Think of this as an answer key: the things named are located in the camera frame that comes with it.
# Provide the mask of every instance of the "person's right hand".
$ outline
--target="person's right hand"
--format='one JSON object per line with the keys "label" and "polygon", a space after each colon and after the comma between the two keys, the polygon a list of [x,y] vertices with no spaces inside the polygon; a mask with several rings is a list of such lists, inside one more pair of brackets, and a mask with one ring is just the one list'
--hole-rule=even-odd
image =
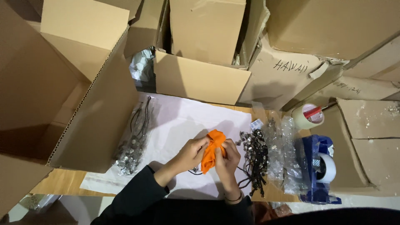
{"label": "person's right hand", "polygon": [[215,149],[215,170],[225,189],[225,197],[236,200],[240,197],[240,189],[236,182],[235,171],[240,161],[240,153],[232,139],[227,139],[222,146],[226,151],[226,158],[222,156],[220,148]]}

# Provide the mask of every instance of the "white paper sheet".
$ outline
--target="white paper sheet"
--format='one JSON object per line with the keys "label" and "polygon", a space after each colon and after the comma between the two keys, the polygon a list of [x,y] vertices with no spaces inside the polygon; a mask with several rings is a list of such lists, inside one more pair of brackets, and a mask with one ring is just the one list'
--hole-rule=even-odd
{"label": "white paper sheet", "polygon": [[[143,155],[139,171],[152,161],[165,164],[172,159],[184,144],[192,138],[205,136],[217,129],[226,138],[239,140],[239,132],[250,132],[251,114],[185,98],[150,94],[156,98],[156,125],[151,131],[149,143]],[[146,99],[146,93],[141,93],[141,100]],[[237,146],[241,159],[239,167],[245,163],[242,146]],[[105,174],[87,173],[80,188],[103,193],[119,193],[134,175],[119,176],[118,168],[114,165]],[[239,169],[235,172],[239,182],[247,176]],[[189,199],[222,199],[223,188],[215,168],[205,175],[193,175],[190,172],[178,174],[168,185],[168,198]],[[251,185],[242,189],[245,195],[251,191]]]}

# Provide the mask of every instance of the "tape roll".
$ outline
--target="tape roll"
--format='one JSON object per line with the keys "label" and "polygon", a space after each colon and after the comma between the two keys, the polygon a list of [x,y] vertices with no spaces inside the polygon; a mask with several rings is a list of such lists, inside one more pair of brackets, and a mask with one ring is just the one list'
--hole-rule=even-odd
{"label": "tape roll", "polygon": [[304,116],[305,112],[310,111],[316,107],[317,106],[314,104],[304,104],[293,110],[292,117],[297,129],[311,129],[313,127],[321,125],[324,122],[325,117],[322,112],[318,112],[317,114],[312,115],[310,121]]}
{"label": "tape roll", "polygon": [[324,161],[326,171],[324,176],[321,179],[317,180],[317,183],[330,183],[333,179],[335,179],[336,176],[335,162],[330,155],[318,153],[318,156]]}

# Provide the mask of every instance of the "wooden table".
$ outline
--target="wooden table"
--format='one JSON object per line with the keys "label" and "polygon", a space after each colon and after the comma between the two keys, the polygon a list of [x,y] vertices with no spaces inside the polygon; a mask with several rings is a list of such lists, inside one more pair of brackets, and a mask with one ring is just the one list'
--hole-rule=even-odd
{"label": "wooden table", "polygon": [[[227,106],[219,104],[211,104],[236,111],[251,113],[252,119],[255,120],[254,112],[251,108]],[[310,135],[309,131],[304,131],[304,136]],[[79,186],[85,177],[85,171],[73,171],[65,169],[54,169],[47,178],[43,179],[36,187],[31,190],[35,194],[55,194],[55,195],[87,195],[87,196],[115,196],[114,194],[105,194],[95,191],[80,189]],[[254,193],[253,201],[280,201],[280,202],[298,202],[299,199],[295,195],[284,194],[272,183],[264,186],[265,198],[261,197],[259,191]]]}

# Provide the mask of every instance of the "bracelet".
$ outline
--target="bracelet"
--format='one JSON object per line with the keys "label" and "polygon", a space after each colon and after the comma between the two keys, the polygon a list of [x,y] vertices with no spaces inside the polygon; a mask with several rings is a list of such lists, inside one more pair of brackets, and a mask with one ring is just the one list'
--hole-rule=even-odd
{"label": "bracelet", "polygon": [[236,199],[236,200],[229,200],[229,199],[225,196],[225,199],[228,200],[228,201],[238,201],[238,200],[240,200],[241,198],[242,198],[242,192],[240,192],[240,196],[239,196],[239,198]]}

